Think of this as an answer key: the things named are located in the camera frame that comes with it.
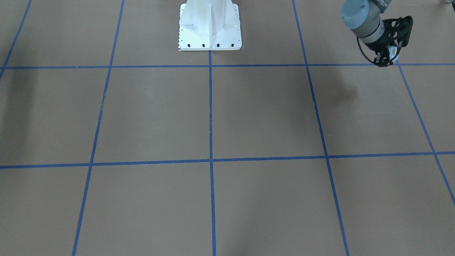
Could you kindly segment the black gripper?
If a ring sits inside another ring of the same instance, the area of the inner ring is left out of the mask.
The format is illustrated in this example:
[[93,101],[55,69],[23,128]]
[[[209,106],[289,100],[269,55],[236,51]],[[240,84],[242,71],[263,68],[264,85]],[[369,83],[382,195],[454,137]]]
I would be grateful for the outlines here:
[[370,50],[376,53],[374,65],[385,68],[398,61],[401,49],[406,47],[410,40],[413,23],[412,16],[382,21],[379,39],[369,44]]

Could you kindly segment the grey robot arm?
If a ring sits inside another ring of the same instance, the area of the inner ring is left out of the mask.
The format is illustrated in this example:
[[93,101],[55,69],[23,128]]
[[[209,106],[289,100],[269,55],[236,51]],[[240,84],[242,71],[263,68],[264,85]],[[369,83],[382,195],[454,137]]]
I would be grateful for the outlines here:
[[356,36],[362,56],[379,68],[397,62],[401,49],[408,45],[414,20],[412,16],[383,20],[390,0],[347,0],[340,18]]

